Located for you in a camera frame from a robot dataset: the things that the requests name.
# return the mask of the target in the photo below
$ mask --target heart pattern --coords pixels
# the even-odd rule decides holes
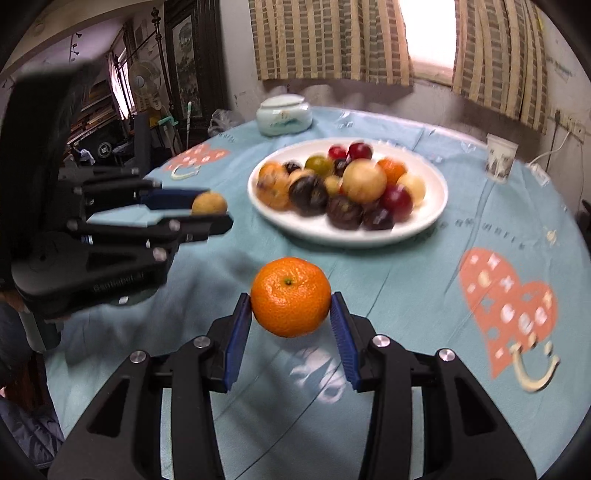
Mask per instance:
[[[226,157],[229,153],[228,150],[223,149],[212,150],[207,143],[202,143],[170,159],[162,168],[172,170],[173,173],[180,168],[198,169],[201,165],[213,163]]]
[[[532,348],[532,334],[542,341],[554,329],[558,305],[552,288],[539,281],[522,285],[513,266],[499,254],[471,249],[462,258],[459,277],[485,338],[492,378],[511,365],[512,344],[520,343],[526,352]]]

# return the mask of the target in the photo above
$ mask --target white plate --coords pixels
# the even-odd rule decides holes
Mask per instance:
[[[413,210],[409,220],[397,223],[392,230],[371,232],[364,230],[363,227],[353,232],[339,230],[328,222],[326,215],[305,218],[295,212],[276,212],[256,198],[255,188],[258,172],[268,161],[286,163],[293,160],[303,165],[314,154],[326,155],[333,145],[340,144],[348,148],[354,141],[356,140],[351,138],[311,140],[290,145],[269,155],[256,166],[248,179],[248,196],[252,204],[271,223],[295,236],[319,244],[340,247],[364,248],[393,244],[431,226],[447,205],[449,192],[445,178],[438,169],[420,155],[382,141],[365,141],[374,149],[374,160],[378,161],[384,157],[401,160],[406,164],[409,173],[419,175],[427,186],[427,194],[422,204]]]

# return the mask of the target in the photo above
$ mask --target power cord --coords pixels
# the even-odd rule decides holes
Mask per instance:
[[[583,177],[583,184],[581,185],[581,195],[579,196],[579,204],[577,205],[577,210],[579,210],[579,208],[581,207],[581,201],[583,200],[583,192],[585,190],[585,163],[584,163],[584,158],[583,158],[583,145],[580,145],[581,147],[581,174]]]
[[[570,132],[567,132],[566,137],[564,137],[564,141],[562,142],[562,145],[559,146],[556,150],[551,150],[549,152],[546,153],[542,153],[541,155],[539,155],[538,157],[534,158],[531,162],[528,163],[528,165],[533,165],[534,163],[536,163],[539,159],[544,158],[546,155],[552,155],[556,152],[559,152],[562,147],[564,146],[564,144],[566,143],[566,139],[570,136]]]
[[[560,125],[560,119],[562,117],[562,113],[560,110],[556,110],[554,113],[554,135],[552,135],[552,145],[550,145],[550,151],[554,150],[554,143],[556,142],[556,133],[558,133],[558,126]],[[546,163],[546,168],[544,169],[546,173],[548,173],[548,168],[550,168],[550,160],[552,159],[552,154],[548,155],[548,162]]]

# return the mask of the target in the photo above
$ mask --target picture frame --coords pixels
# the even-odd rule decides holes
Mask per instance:
[[[183,142],[192,103],[189,148],[208,138],[215,110],[229,109],[219,0],[168,0],[164,18],[173,116]]]

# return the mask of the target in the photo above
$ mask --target window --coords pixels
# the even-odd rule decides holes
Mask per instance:
[[[131,88],[129,87],[128,62],[125,62],[123,65],[121,65],[125,61],[126,54],[127,52],[124,49],[123,53],[118,59],[118,65],[121,72],[121,82],[119,81],[117,69],[113,64],[112,57],[109,56],[109,75],[111,77],[111,88],[113,89],[113,94],[117,100],[119,114],[121,115],[122,119],[127,119],[131,113],[135,113],[134,97],[131,95]]]
[[[451,85],[456,59],[454,0],[400,0],[416,77]]]

